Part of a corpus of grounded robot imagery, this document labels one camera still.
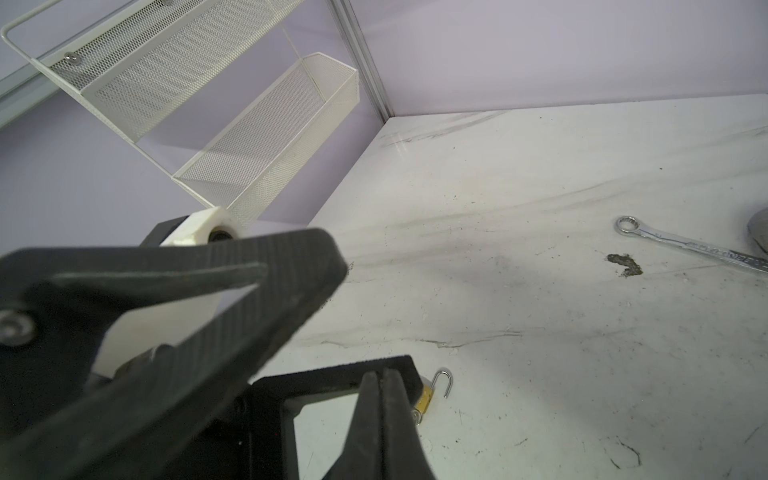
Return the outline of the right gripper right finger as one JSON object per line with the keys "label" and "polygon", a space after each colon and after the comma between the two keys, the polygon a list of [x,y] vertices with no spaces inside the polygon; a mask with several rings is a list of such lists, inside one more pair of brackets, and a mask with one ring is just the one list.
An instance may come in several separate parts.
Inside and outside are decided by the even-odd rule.
{"label": "right gripper right finger", "polygon": [[411,417],[411,407],[400,374],[386,369],[380,386],[383,478],[434,479]]}

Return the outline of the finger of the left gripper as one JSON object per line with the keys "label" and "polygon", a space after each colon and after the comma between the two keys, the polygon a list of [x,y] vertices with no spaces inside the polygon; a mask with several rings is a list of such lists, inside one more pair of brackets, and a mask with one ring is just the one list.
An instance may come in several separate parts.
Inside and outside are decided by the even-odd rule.
{"label": "finger of the left gripper", "polygon": [[[1,260],[1,308],[28,341],[1,350],[5,479],[151,479],[174,460],[332,296],[347,265],[306,229],[182,247],[30,248]],[[109,331],[133,311],[226,290],[207,321],[154,317],[171,346],[94,391]]]}
{"label": "finger of the left gripper", "polygon": [[248,389],[250,479],[297,479],[294,419],[310,404],[356,394],[363,376],[375,372],[381,382],[386,369],[396,370],[412,409],[422,392],[413,359],[396,356],[310,371],[263,377]]}

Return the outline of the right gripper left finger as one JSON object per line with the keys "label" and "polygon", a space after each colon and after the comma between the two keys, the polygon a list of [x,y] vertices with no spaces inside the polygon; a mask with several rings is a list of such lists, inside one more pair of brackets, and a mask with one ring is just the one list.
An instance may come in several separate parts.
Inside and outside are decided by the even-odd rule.
{"label": "right gripper left finger", "polygon": [[380,380],[366,373],[360,384],[342,452],[324,479],[382,479],[383,407]]}

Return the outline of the brass padlock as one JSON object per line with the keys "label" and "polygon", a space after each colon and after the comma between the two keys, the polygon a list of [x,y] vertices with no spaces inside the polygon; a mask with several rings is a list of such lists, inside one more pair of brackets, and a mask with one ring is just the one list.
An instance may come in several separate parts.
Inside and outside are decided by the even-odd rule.
{"label": "brass padlock", "polygon": [[411,409],[411,416],[416,425],[420,425],[423,421],[425,414],[431,404],[432,399],[435,396],[439,387],[440,379],[444,377],[443,397],[447,399],[452,391],[454,384],[454,376],[452,372],[447,368],[441,368],[435,372],[432,379],[429,380],[426,377],[421,377],[422,380],[422,392],[416,403]]}

